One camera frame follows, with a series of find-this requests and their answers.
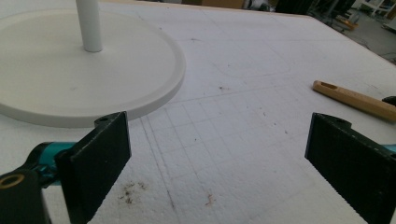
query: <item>table surface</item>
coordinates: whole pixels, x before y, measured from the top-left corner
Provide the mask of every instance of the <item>table surface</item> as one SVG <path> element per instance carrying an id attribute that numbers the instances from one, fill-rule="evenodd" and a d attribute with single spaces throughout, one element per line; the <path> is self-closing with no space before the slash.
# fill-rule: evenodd
<path id="1" fill-rule="evenodd" d="M 396 126 L 311 88 L 318 79 L 382 99 L 396 94 L 394 65 L 308 17 L 120 3 L 100 8 L 170 35 L 187 71 L 168 104 L 129 122 L 132 158 L 91 223 L 365 223 L 304 158 L 311 115 L 346 119 L 380 144 L 395 143 Z M 59 7 L 75 2 L 2 0 L 0 18 Z M 0 116 L 0 173 L 41 142 L 90 130 Z M 53 223 L 68 223 L 61 188 L 44 194 Z"/>

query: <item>tool handle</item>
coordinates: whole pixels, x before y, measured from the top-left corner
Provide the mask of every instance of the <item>tool handle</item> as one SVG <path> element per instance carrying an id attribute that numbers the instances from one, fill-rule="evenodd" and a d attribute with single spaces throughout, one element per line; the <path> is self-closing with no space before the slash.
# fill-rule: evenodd
<path id="1" fill-rule="evenodd" d="M 382 119 L 396 121 L 396 106 L 394 105 L 318 80 L 314 82 L 313 89 L 334 100 L 351 105 Z"/>

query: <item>teal clamp body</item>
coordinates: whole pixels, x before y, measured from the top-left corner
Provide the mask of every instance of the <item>teal clamp body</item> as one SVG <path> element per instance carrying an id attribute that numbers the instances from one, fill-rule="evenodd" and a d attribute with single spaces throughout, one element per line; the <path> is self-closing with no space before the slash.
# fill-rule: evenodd
<path id="1" fill-rule="evenodd" d="M 53 142 L 46 146 L 38 161 L 38 171 L 45 177 L 53 177 L 57 173 L 55 155 L 63 150 L 70 149 L 75 142 Z M 60 181 L 55 181 L 51 185 L 61 185 Z"/>
<path id="2" fill-rule="evenodd" d="M 382 146 L 396 153 L 396 145 L 382 145 Z"/>

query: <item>floor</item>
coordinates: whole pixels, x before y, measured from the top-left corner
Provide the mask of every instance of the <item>floor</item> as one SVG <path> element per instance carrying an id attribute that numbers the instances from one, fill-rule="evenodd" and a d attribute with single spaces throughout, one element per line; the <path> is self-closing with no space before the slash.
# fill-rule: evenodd
<path id="1" fill-rule="evenodd" d="M 359 13 L 359 26 L 354 31 L 343 29 L 346 27 L 337 21 L 333 22 L 332 27 L 370 51 L 396 64 L 396 32 L 382 27 L 389 20 L 384 20 L 381 16 L 370 17 L 368 12 L 364 11 Z"/>

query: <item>black clamp jaw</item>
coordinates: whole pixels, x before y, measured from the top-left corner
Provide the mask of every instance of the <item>black clamp jaw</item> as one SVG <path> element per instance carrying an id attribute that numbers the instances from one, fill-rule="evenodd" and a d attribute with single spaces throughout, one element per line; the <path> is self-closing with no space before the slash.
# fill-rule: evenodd
<path id="1" fill-rule="evenodd" d="M 1 224 L 49 224 L 41 189 L 62 185 L 71 223 L 87 223 L 131 157 L 125 112 L 97 119 L 77 143 L 42 143 L 0 176 Z"/>
<path id="2" fill-rule="evenodd" d="M 396 208 L 396 146 L 382 146 L 344 119 L 314 113 L 305 157 L 369 224 Z"/>

